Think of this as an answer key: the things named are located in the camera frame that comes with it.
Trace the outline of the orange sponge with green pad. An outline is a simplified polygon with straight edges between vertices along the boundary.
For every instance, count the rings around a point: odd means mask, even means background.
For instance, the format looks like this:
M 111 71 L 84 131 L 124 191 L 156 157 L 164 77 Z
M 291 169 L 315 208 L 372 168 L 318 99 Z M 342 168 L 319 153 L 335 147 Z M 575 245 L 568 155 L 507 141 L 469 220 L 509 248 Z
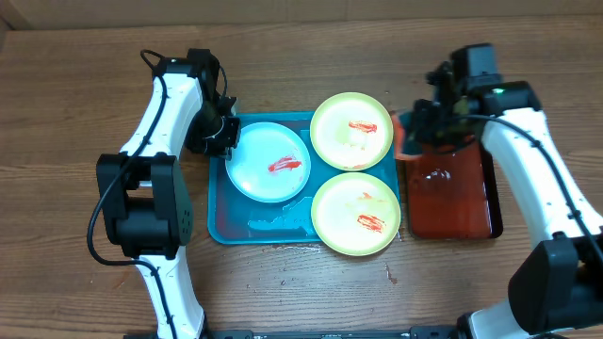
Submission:
M 404 130 L 404 127 L 402 126 L 402 124 L 400 122 L 401 116 L 402 116 L 402 114 L 399 113 L 399 112 L 394 112 L 391 115 L 391 120 L 392 120 L 392 125 L 393 125 L 393 131 L 394 131 L 394 138 L 393 138 L 394 157 L 397 160 L 410 161 L 410 160 L 416 159 L 417 158 L 417 154 L 410 154 L 404 148 L 405 130 Z

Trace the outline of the light blue plate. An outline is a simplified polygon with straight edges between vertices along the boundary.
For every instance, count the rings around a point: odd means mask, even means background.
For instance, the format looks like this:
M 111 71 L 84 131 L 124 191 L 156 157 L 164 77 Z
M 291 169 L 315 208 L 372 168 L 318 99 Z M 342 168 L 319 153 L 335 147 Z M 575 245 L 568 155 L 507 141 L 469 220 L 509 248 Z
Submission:
M 290 128 L 256 122 L 242 128 L 225 168 L 233 185 L 248 198 L 284 202 L 309 181 L 311 158 L 301 137 Z

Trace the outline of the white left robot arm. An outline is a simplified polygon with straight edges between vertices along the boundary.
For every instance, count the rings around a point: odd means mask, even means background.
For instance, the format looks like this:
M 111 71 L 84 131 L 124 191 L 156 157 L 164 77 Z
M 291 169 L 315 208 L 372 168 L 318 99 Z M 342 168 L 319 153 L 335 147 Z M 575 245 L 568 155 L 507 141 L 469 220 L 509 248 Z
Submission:
M 152 98 L 133 136 L 96 164 L 99 201 L 87 230 L 91 257 L 104 266 L 134 266 L 147 287 L 155 338 L 207 338 L 186 246 L 194 214 L 179 158 L 184 149 L 230 159 L 239 141 L 236 98 L 218 84 L 225 71 L 207 49 L 184 57 L 140 52 L 153 78 Z

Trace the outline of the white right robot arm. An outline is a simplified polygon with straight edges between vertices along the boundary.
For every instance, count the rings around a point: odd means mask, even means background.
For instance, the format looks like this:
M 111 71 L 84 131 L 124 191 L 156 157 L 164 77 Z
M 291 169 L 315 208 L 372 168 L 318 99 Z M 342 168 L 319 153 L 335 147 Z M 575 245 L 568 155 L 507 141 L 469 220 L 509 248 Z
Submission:
M 451 53 L 426 76 L 430 100 L 397 115 L 395 156 L 417 160 L 479 143 L 500 165 L 532 250 L 506 298 L 439 327 L 450 338 L 561 338 L 602 321 L 602 217 L 565 166 L 525 81 L 507 82 L 489 43 Z

